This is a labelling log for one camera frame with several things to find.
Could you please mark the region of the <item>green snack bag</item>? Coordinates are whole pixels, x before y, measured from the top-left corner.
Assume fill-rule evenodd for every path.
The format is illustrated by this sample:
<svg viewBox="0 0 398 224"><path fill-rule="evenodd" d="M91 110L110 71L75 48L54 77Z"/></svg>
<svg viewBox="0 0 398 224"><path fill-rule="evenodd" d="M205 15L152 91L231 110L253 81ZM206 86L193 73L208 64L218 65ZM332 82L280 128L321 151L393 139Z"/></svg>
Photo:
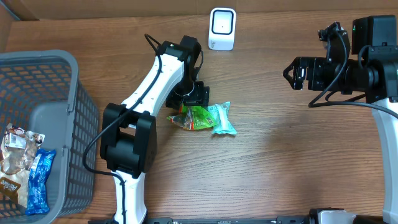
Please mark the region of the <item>green snack bag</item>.
<svg viewBox="0 0 398 224"><path fill-rule="evenodd" d="M216 119L202 106L180 105L177 115L168 116L167 119L186 130L201 130L216 126Z"/></svg>

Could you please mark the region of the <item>beige cookie snack bag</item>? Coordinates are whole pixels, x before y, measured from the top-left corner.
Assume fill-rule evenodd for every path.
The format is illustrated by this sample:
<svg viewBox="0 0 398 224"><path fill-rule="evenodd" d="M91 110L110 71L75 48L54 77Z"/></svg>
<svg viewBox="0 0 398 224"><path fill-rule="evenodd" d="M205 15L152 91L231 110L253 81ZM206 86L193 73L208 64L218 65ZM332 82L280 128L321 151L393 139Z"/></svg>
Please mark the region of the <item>beige cookie snack bag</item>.
<svg viewBox="0 0 398 224"><path fill-rule="evenodd" d="M12 202L27 206L28 180L44 134L26 131L9 123L1 143L1 193Z"/></svg>

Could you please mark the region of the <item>blue oreo packet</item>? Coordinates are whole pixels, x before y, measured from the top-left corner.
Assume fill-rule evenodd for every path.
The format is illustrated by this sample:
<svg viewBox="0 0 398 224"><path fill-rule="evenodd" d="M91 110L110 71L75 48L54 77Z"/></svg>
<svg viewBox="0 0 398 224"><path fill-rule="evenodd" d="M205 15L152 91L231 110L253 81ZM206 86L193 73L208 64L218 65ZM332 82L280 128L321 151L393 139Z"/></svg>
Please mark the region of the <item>blue oreo packet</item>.
<svg viewBox="0 0 398 224"><path fill-rule="evenodd" d="M38 149L30 168L28 179L28 198L25 214L27 216L49 212L46 182L51 173L56 150Z"/></svg>

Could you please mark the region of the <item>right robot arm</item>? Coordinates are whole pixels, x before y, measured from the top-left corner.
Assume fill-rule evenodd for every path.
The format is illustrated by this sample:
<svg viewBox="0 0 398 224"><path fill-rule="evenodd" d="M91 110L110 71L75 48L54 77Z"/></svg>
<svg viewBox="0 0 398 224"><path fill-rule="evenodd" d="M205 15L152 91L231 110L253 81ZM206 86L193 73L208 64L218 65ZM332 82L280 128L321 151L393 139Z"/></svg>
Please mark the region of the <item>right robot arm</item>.
<svg viewBox="0 0 398 224"><path fill-rule="evenodd" d="M382 215L370 216L342 208L313 208L295 223L397 223L397 19L368 16L353 21L349 37L339 22L318 31L325 57L297 57L283 71L292 89L319 91L310 108L370 108L381 142L384 169Z"/></svg>

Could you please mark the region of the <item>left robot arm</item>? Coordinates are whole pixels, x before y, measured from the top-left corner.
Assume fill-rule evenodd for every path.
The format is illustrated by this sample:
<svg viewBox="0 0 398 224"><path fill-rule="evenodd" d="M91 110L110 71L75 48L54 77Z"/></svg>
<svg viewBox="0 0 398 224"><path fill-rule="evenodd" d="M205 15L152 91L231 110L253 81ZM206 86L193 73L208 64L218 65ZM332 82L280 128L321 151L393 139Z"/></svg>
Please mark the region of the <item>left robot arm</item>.
<svg viewBox="0 0 398 224"><path fill-rule="evenodd" d="M183 36L179 43L159 43L145 36L155 60L134 93L103 113L100 157L114 178L117 209L111 223L145 223L145 174L157 154L156 117L162 106L206 106L210 89L197 79L199 41Z"/></svg>

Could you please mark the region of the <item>teal snack packet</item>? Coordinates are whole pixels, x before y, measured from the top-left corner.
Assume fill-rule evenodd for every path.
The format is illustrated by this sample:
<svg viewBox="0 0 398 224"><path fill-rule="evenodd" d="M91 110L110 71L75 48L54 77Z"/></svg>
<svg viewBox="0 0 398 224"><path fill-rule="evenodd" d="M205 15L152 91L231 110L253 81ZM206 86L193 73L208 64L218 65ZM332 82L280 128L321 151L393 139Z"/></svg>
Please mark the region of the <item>teal snack packet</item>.
<svg viewBox="0 0 398 224"><path fill-rule="evenodd" d="M208 112L216 121L216 125L213 127L212 134L237 135L237 131L228 120L230 106L231 102L227 101L222 104L214 104L207 107Z"/></svg>

